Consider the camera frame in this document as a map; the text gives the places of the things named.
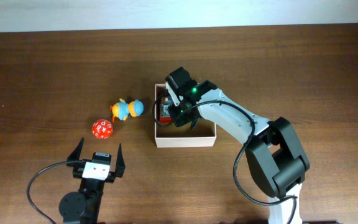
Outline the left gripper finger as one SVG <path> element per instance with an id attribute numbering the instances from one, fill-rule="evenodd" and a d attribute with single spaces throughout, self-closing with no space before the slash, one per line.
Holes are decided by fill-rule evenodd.
<path id="1" fill-rule="evenodd" d="M 84 141 L 85 139 L 81 138 L 77 147 L 75 147 L 75 149 L 67 157 L 67 166 L 73 167 L 75 165 L 75 162 L 80 160 L 80 155 L 81 155 Z"/>
<path id="2" fill-rule="evenodd" d="M 122 155 L 122 144 L 119 144 L 117 158 L 116 158 L 115 176 L 117 178 L 123 177 L 125 169 L 126 169 L 126 165 Z"/>

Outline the red toy car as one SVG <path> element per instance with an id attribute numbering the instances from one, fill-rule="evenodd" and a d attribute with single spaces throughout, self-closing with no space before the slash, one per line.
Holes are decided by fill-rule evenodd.
<path id="1" fill-rule="evenodd" d="M 159 104 L 158 120 L 163 124 L 172 122 L 172 117 L 168 111 L 169 107 L 173 104 L 173 100 L 170 96 L 163 96 Z"/>

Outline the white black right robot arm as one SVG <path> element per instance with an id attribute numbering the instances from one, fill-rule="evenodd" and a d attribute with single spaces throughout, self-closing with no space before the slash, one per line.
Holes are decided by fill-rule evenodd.
<path id="1" fill-rule="evenodd" d="M 165 79 L 173 105 L 168 109 L 175 126 L 199 119 L 217 124 L 242 144 L 232 168 L 236 187 L 251 202 L 269 207 L 269 223 L 301 223 L 299 196 L 310 162 L 291 123 L 256 115 L 228 98 L 214 83 L 198 83 L 180 67 Z M 246 156 L 252 179 L 268 197 L 252 198 L 241 187 L 237 168 Z"/>

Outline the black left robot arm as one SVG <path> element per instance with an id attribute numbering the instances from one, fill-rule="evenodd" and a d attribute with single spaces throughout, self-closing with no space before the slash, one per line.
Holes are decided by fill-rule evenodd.
<path id="1" fill-rule="evenodd" d="M 110 154 L 95 152 L 91 159 L 80 159 L 84 144 L 82 138 L 77 147 L 67 157 L 67 166 L 73 168 L 73 177 L 80 179 L 80 187 L 76 192 L 63 196 L 59 203 L 59 212 L 63 223 L 95 224 L 98 222 L 99 209 L 104 194 L 104 185 L 121 178 L 126 165 L 119 145 L 116 165 L 111 168 Z"/>

